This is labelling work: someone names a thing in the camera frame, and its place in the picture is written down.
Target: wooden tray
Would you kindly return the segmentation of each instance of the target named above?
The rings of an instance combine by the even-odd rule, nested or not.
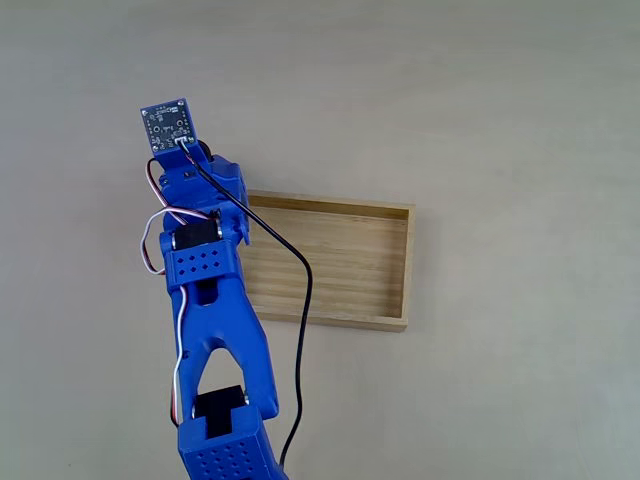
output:
[[[375,330],[407,326],[414,208],[253,191],[251,207],[309,260],[309,322]],[[252,226],[240,249],[247,291],[261,319],[300,321],[306,275],[300,261]]]

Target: blue circuit board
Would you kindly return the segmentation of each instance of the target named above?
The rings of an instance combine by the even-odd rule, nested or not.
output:
[[[189,106],[184,98],[143,108],[140,113],[154,153],[178,148],[176,141],[180,139],[185,144],[197,141]]]

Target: white wire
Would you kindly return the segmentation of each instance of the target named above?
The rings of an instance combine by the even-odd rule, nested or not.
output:
[[[182,361],[182,319],[184,318],[184,312],[187,309],[188,296],[187,289],[184,285],[180,285],[180,292],[182,293],[182,303],[180,304],[180,310],[178,311],[178,319],[176,320],[176,339],[178,341],[178,359],[176,360],[176,366],[173,369],[173,381],[171,382],[171,408],[173,409],[173,418],[178,423],[178,370],[180,369],[180,362]]]
[[[187,208],[169,206],[169,202],[167,202],[167,199],[164,197],[164,195],[162,195],[160,188],[158,187],[155,180],[153,179],[153,175],[151,175],[151,162],[153,162],[154,160],[155,159],[152,158],[147,162],[147,170],[146,170],[147,182],[149,182],[149,186],[151,187],[151,190],[153,190],[153,193],[156,194],[156,197],[158,197],[158,200],[160,200],[160,203],[162,203],[164,208],[162,208],[161,210],[151,215],[151,217],[149,217],[149,220],[147,220],[147,225],[145,226],[144,234],[142,235],[142,239],[140,240],[140,254],[142,255],[142,261],[144,262],[144,266],[147,268],[147,270],[150,273],[152,273],[153,275],[162,275],[165,273],[165,269],[162,268],[160,270],[157,270],[151,264],[151,260],[149,259],[149,253],[147,252],[147,246],[146,246],[147,236],[149,235],[149,229],[151,228],[151,224],[153,223],[153,220],[157,218],[159,215],[162,215],[164,213],[170,213],[173,216],[173,218],[175,218],[180,224],[186,225],[187,222],[182,217],[176,215],[176,213],[180,213],[182,215],[190,215],[192,217],[202,218],[205,220],[208,219],[209,217],[207,217],[202,212],[198,212],[197,210],[190,210]],[[176,341],[178,343],[178,359],[176,360],[176,365],[173,369],[173,377],[171,381],[171,414],[176,425],[178,424],[178,400],[177,400],[178,399],[178,371],[180,369],[180,362],[182,361],[182,355],[183,355],[182,321],[184,319],[184,313],[187,310],[187,304],[189,301],[187,289],[184,285],[180,286],[180,293],[182,294],[182,302],[180,304],[180,310],[178,310],[178,318],[176,319]]]
[[[151,259],[149,259],[149,253],[147,252],[147,236],[149,235],[149,229],[151,228],[151,224],[153,220],[159,217],[160,215],[164,215],[165,213],[180,213],[182,215],[189,215],[192,217],[202,218],[204,220],[208,220],[204,213],[199,212],[197,210],[190,210],[188,208],[181,207],[164,207],[158,210],[156,213],[149,217],[147,220],[147,225],[144,227],[144,233],[142,234],[142,238],[140,239],[140,255],[142,255],[142,261],[144,262],[144,266],[147,268],[149,273],[153,275],[163,275],[164,268],[158,270],[151,264]]]
[[[147,170],[146,170],[147,182],[149,182],[149,186],[151,187],[151,190],[153,190],[153,193],[156,194],[156,197],[158,197],[158,200],[160,200],[160,203],[162,204],[162,206],[163,207],[168,207],[169,206],[169,202],[167,201],[167,199],[164,197],[164,195],[160,191],[160,187],[158,187],[158,184],[153,179],[153,175],[151,174],[151,164],[153,162],[155,162],[155,161],[156,161],[156,159],[152,158],[147,162]],[[175,218],[178,222],[180,222],[182,225],[186,225],[187,224],[187,222],[182,217],[179,217],[175,213],[171,212],[171,216],[173,218]]]

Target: wire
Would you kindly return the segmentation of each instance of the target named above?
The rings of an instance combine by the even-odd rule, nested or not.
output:
[[[151,260],[149,259],[149,253],[147,252],[147,245],[146,245],[147,236],[149,235],[149,229],[151,228],[151,224],[153,223],[153,220],[160,215],[164,215],[165,213],[180,213],[182,215],[189,215],[192,217],[202,218],[204,220],[210,219],[210,217],[208,217],[202,212],[199,212],[197,210],[190,210],[188,208],[182,208],[182,207],[164,207],[158,210],[153,215],[151,215],[149,217],[149,220],[147,220],[147,225],[144,227],[144,233],[142,234],[142,238],[140,239],[140,254],[142,255],[142,261],[144,262],[144,266],[147,268],[149,273],[153,275],[164,275],[164,268],[161,268],[158,270],[151,264]]]
[[[165,269],[163,268],[161,270],[157,270],[156,268],[153,267],[153,265],[151,264],[151,260],[149,259],[149,254],[147,252],[147,247],[146,247],[146,239],[147,239],[147,236],[149,235],[149,229],[151,227],[151,223],[153,222],[153,220],[163,213],[170,213],[173,216],[173,218],[175,218],[180,224],[186,225],[187,222],[176,213],[181,213],[182,215],[191,215],[191,216],[203,218],[203,219],[208,219],[209,217],[207,217],[205,214],[201,212],[198,212],[197,210],[190,210],[186,208],[169,206],[169,202],[160,191],[158,184],[155,182],[155,180],[153,179],[153,175],[151,174],[151,163],[154,161],[155,161],[155,158],[152,158],[147,162],[147,168],[146,168],[147,181],[149,182],[149,186],[151,187],[151,190],[153,190],[153,193],[156,194],[156,197],[158,197],[158,200],[160,200],[160,203],[162,203],[164,208],[154,213],[147,221],[147,225],[145,227],[142,240],[140,241],[140,253],[142,254],[142,260],[145,264],[145,267],[147,267],[147,270],[149,270],[149,272],[151,272],[154,275],[162,275],[165,273]],[[180,369],[180,362],[182,361],[182,355],[183,355],[182,322],[184,320],[184,313],[187,309],[187,305],[189,302],[187,289],[185,288],[184,285],[180,286],[180,293],[182,294],[182,301],[180,303],[180,310],[178,311],[178,318],[176,319],[176,340],[178,343],[178,358],[176,360],[176,365],[173,369],[173,377],[171,380],[171,406],[170,406],[171,422],[176,426],[176,428],[180,426],[180,424],[178,423],[177,399],[178,399],[178,371]]]
[[[153,190],[153,193],[156,194],[156,197],[158,197],[158,200],[160,200],[160,203],[162,204],[163,207],[168,207],[169,206],[169,202],[167,201],[167,199],[164,197],[164,195],[162,194],[162,192],[160,191],[160,187],[158,187],[158,184],[156,183],[156,181],[153,179],[153,175],[151,174],[151,164],[153,162],[156,162],[157,160],[155,158],[150,159],[147,162],[147,182],[149,182],[149,186],[151,187],[151,190]],[[180,224],[182,225],[186,225],[187,222],[180,216],[176,215],[173,212],[170,212],[171,216],[173,218],[175,218]]]
[[[184,144],[184,140],[177,140],[176,143],[183,151],[187,160],[195,167],[200,176],[204,178],[208,183],[210,183],[216,190],[222,193],[225,197],[227,197],[236,207],[242,210],[247,216],[249,216],[254,222],[256,222],[260,227],[262,227],[269,235],[275,238],[278,242],[280,242],[287,250],[293,253],[307,272],[307,293],[304,299],[304,307],[302,308],[302,316],[300,318],[300,332],[298,334],[298,348],[296,349],[296,366],[295,366],[295,386],[296,386],[296,400],[298,403],[298,412],[296,414],[296,418],[291,427],[291,431],[289,432],[289,436],[282,448],[282,453],[280,454],[280,465],[284,467],[284,462],[287,457],[287,452],[289,451],[289,447],[291,446],[291,442],[293,441],[293,437],[298,430],[298,426],[300,425],[300,421],[302,420],[302,381],[301,381],[301,365],[302,365],[302,348],[304,346],[304,335],[307,328],[307,317],[309,316],[309,307],[311,305],[311,293],[313,290],[313,272],[311,271],[311,265],[307,261],[307,259],[296,249],[293,245],[291,245],[284,237],[282,237],[278,232],[276,232],[273,228],[267,224],[262,218],[258,216],[253,210],[247,207],[244,203],[238,200],[229,190],[224,188],[218,181],[213,178],[209,173],[202,168],[189,153],[189,149]]]
[[[189,296],[187,289],[184,285],[180,285],[180,292],[182,293],[182,303],[180,304],[180,310],[178,311],[178,318],[176,320],[176,339],[178,341],[178,359],[176,360],[176,366],[173,369],[173,380],[171,382],[171,421],[177,427],[178,423],[178,370],[180,369],[180,362],[182,361],[182,320],[184,319],[184,312],[187,310],[187,303],[189,302]]]

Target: robotic arm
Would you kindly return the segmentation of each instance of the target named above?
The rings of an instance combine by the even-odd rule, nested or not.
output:
[[[141,113],[155,160],[164,169],[161,189],[147,169],[165,208],[149,220],[141,251],[152,273],[165,274],[173,305],[178,359],[171,416],[178,427],[178,451],[192,480],[285,480],[284,457],[302,414],[299,373],[311,269],[300,252],[248,208],[238,165],[211,156],[197,140],[186,100],[148,107]],[[145,247],[152,219],[162,214],[164,271],[153,268]],[[278,415],[269,347],[247,297],[237,252],[241,241],[249,243],[247,216],[298,256],[309,274],[296,361],[298,417],[280,465],[263,423]],[[218,348],[227,349],[242,369],[245,391],[235,386],[198,393],[205,365]],[[178,422],[178,390],[182,423]]]

